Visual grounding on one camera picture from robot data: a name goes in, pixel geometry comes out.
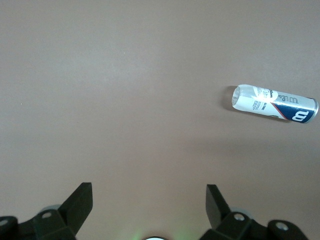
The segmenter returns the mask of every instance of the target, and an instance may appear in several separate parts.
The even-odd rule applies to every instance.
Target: gray surface
[[[0,22],[0,216],[90,181],[79,240],[196,240],[217,184],[319,238],[319,116],[230,107],[239,84],[320,100],[319,1],[1,1]]]

